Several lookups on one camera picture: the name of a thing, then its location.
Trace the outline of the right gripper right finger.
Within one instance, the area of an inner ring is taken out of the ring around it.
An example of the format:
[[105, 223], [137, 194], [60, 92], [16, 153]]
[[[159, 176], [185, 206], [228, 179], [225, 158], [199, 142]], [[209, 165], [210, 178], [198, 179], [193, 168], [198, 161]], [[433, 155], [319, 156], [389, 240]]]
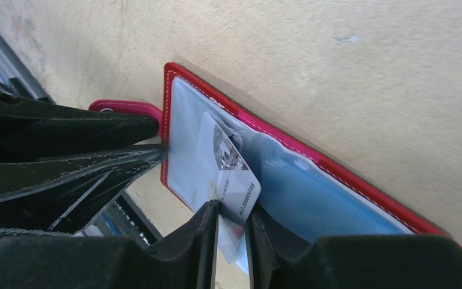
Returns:
[[336, 235], [309, 243], [255, 207], [252, 288], [462, 288], [462, 247], [441, 235]]

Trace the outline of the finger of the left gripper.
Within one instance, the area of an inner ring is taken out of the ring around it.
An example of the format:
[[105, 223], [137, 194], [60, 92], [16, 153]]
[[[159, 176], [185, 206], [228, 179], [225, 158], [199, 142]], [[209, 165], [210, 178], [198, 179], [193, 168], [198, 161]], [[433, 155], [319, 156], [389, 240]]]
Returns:
[[0, 92], [0, 163], [127, 148], [158, 129], [147, 115], [88, 111]]
[[0, 235], [73, 235], [161, 164], [161, 144], [0, 163]]

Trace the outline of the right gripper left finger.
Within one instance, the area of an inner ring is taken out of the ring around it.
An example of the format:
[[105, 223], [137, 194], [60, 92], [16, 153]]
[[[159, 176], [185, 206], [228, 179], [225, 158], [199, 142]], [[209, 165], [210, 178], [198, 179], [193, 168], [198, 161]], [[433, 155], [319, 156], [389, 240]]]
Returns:
[[0, 288], [212, 288], [219, 203], [143, 249], [124, 237], [0, 240]]

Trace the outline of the red card holder wallet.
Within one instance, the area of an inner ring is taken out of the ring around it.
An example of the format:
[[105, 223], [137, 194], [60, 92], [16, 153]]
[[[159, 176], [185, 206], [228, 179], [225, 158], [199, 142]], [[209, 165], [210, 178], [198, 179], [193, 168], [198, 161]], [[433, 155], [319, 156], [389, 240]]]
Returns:
[[91, 111], [146, 114], [159, 122], [168, 145], [161, 182], [196, 210], [208, 192], [197, 173], [208, 150], [210, 124], [218, 125], [259, 181], [254, 199], [299, 237], [324, 235], [442, 234], [442, 230], [325, 154], [266, 123], [224, 93], [176, 63], [164, 67], [163, 107], [137, 101], [101, 99]]

